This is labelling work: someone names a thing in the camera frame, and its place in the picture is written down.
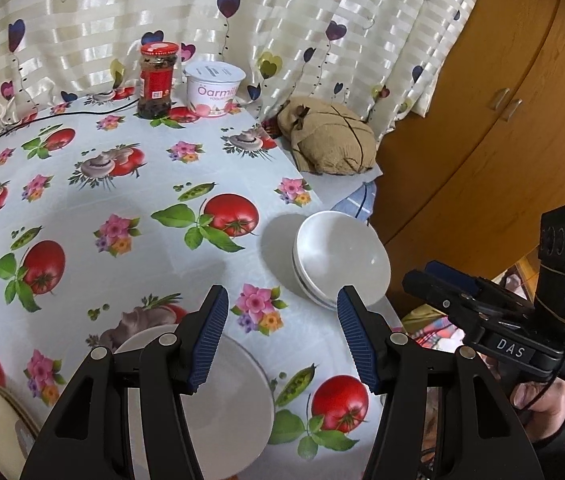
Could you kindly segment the person's right hand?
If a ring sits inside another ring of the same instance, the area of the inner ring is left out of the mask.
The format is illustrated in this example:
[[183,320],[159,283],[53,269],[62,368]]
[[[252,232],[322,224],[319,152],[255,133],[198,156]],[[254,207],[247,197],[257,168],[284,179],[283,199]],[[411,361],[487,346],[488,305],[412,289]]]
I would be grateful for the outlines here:
[[565,381],[552,384],[525,382],[510,393],[512,406],[524,418],[523,427],[532,442],[558,437],[565,432]]

